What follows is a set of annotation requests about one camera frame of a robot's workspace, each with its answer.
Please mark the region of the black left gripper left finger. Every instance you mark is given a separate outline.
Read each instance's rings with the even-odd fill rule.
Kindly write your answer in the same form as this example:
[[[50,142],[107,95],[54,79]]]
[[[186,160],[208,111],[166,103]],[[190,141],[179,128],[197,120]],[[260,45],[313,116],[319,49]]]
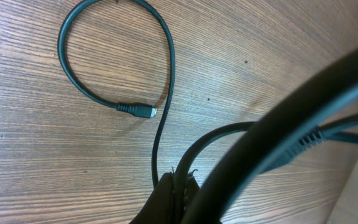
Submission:
[[[130,224],[169,224],[173,221],[173,174],[165,173]]]

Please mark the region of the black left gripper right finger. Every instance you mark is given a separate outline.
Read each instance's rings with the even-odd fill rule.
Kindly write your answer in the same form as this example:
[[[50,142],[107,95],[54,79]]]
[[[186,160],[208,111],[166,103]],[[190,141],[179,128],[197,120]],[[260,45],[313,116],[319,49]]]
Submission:
[[[198,171],[197,169],[193,169],[187,173],[187,175],[184,178],[184,183],[182,184],[183,195],[181,196],[181,218],[183,218],[190,205],[192,204],[192,201],[196,197],[197,193],[200,190],[200,186],[198,185],[195,177],[194,172]]]

